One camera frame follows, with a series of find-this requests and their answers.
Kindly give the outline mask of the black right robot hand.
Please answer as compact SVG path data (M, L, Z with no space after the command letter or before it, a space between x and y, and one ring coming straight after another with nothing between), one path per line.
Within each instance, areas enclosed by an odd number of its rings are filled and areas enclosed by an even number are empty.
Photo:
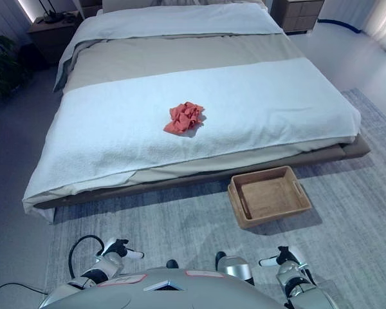
M259 265L261 267L273 267L277 265L282 265L286 261L292 261L300 265L302 263L302 254L300 250L295 246L279 246L279 254L273 257L259 260Z

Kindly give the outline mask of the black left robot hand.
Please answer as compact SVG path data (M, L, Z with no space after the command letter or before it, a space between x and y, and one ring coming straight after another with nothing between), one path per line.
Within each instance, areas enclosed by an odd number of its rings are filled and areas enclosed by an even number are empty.
M145 254L143 252L135 251L126 247L128 244L128 239L117 239L111 238L107 241L105 249L102 251L101 256L106 256L110 253L116 253L121 258L131 258L131 259L143 259Z

